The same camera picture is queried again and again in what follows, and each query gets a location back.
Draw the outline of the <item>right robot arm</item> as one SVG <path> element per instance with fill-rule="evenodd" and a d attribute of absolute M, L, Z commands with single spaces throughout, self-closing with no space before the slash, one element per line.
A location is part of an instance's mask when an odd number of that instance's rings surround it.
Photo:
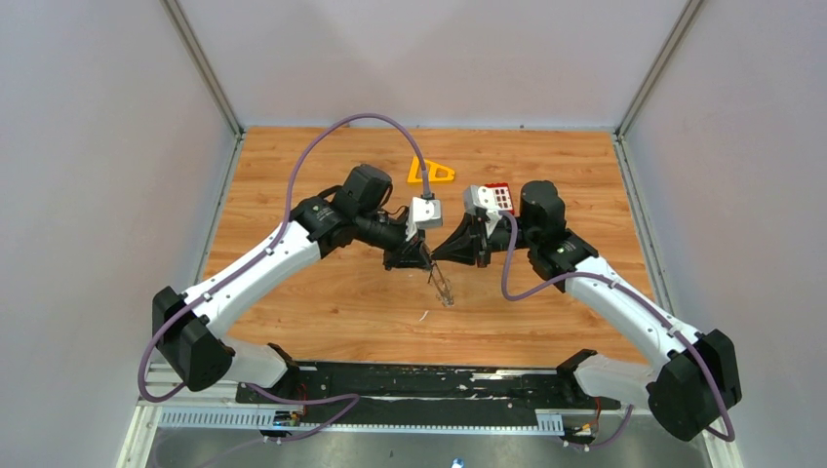
<path fill-rule="evenodd" d="M 732 340 L 703 332 L 639 292 L 567 225 L 566 204 L 549 180 L 523 185 L 513 200 L 505 184 L 472 185 L 454 233 L 437 260 L 486 267 L 504 253 L 500 289 L 512 302 L 554 288 L 598 313 L 646 358 L 643 365 L 584 350 L 557 380 L 563 403 L 581 407 L 593 397 L 649 410 L 673 437 L 702 432 L 735 440 L 729 411 L 742 398 Z"/>

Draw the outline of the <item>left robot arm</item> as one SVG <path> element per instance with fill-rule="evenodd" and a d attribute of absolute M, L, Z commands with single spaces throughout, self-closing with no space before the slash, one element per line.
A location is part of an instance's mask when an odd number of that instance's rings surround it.
<path fill-rule="evenodd" d="M 295 273 L 354 241 L 383 251 L 383 266 L 429 271 L 425 229 L 442 223 L 433 195 L 414 197 L 398 216 L 384 209 L 393 189 L 382 170 L 362 164 L 342 185 L 300 201 L 286 221 L 215 276 L 184 292 L 165 287 L 152 299 L 152 348 L 180 378 L 205 390 L 226 379 L 252 383 L 276 403 L 290 401 L 298 376 L 278 346 L 228 337 L 237 320 Z"/>

